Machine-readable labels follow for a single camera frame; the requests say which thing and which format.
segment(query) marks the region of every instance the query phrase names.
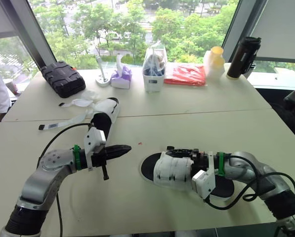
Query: black water bottle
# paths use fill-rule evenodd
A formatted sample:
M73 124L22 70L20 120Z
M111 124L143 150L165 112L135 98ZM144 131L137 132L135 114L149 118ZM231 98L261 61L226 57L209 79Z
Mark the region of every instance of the black water bottle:
M241 74L248 72L260 48L260 43L261 38L243 38L238 44L227 75L232 78L238 78Z

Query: red plastic bag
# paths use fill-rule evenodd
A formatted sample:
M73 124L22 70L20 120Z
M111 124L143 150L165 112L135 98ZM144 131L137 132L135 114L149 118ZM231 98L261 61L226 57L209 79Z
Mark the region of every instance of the red plastic bag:
M166 84L202 86L206 84L206 74L202 65L181 64L174 67L172 78Z

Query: bottle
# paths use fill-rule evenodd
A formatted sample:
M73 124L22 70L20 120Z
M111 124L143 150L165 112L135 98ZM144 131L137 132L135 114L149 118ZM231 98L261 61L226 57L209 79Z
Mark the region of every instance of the bottle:
M207 51L203 58L203 65L205 68L207 79L219 79L225 72L225 60L222 57L223 48L215 46L211 51Z
M206 78L209 80L220 79L225 72L224 63L225 60L222 57L213 58L208 72L206 73Z
M249 71L260 48L261 38L244 37L238 44L235 56L227 75L238 78L241 74Z

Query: green zip tie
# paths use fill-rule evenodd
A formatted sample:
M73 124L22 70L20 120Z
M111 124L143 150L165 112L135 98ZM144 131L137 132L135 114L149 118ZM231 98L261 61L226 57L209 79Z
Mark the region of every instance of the green zip tie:
M82 164L80 163L80 156L79 156L80 147L78 145L74 145L73 154L75 157L76 169L81 170Z
M219 158L218 158L218 175L219 176L225 176L225 172L224 172L224 153L223 152L219 152Z

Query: black cable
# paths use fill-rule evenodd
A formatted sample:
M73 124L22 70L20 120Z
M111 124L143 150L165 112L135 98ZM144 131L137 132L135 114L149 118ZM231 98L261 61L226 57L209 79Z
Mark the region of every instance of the black cable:
M238 158L238 159L242 159L244 161L246 161L248 164L251 165L254 173L255 173L255 179L256 179L256 192L254 194L247 194L247 195L244 195L243 196L243 199L245 201L254 201L257 197L258 197L258 194L259 194L259 173L257 171L257 168L256 166L247 158L245 157L240 157L240 156L229 156L229 158Z
M266 177L268 177L268 176L271 176L271 175L282 175L282 176L285 176L285 177L287 177L291 182L292 182L292 184L293 184L293 186L294 186L294 189L295 189L295 181L293 180L293 178L290 176L290 175L288 175L288 174L285 174L285 173L282 173L282 172L271 172L271 173L268 173L268 174L264 174L264 175L261 175L261 176L259 176L258 178L255 178L255 179L253 179L252 181L250 181L241 191L240 191L240 193L236 196L236 198L229 204L229 205L227 205L227 206L224 206L224 207L220 207L220 206L215 206L214 204L212 204L211 202L210 202L210 196L208 196L206 199L205 199L205 202L209 205L209 206L211 206L211 207L213 207L213 208L215 208L215 209L217 209L217 210L228 210L228 209L230 209L232 206L234 206L237 202L238 202L238 200L241 198L241 196L246 192L246 190L249 188L249 187L251 187L251 185L253 184L253 183L255 183L256 181L257 181L257 179L258 180L261 180L261 179L263 179L263 178L266 178Z
M58 193L56 195L56 202L57 202L57 210L58 210L58 217L59 217L59 237L63 237L63 219L62 219L62 211L60 210Z
M39 163L40 163L40 160L41 158L44 156L44 154L46 153L47 149L49 148L49 146L53 143L53 141L59 137L59 135L61 135L62 133L66 132L67 130L73 128L73 127L77 127L77 126L91 126L91 123L77 123L77 124L74 124L74 125L71 125L69 127L66 127L65 129L61 130L59 133L57 133L53 138L52 140L50 140L50 142L46 145L46 147L44 148L44 150L42 151L42 154L40 155L39 157L39 160L38 160L38 164L37 164L37 167L39 166Z
M40 155L39 157L39 160L38 160L38 164L37 164L37 167L39 166L39 163L40 163L40 160L41 158L45 155L47 149L50 147L50 145L53 143L53 141L59 137L59 135L61 135L62 133L64 133L65 131L73 128L73 127L77 127L77 126L91 126L91 123L77 123L77 124L74 124L74 125L71 125L69 127L66 127L65 129L61 130L59 133L57 133L53 138L52 140L50 140L50 142L46 145L46 147L44 148L44 150L42 151L42 154ZM62 219L62 211L60 209L60 204L59 204L59 196L58 196L58 193L56 195L56 203L57 203L57 209L58 209L58 218L59 218L59 229L60 229L60 233L59 233L59 236L60 237L63 237L63 219Z

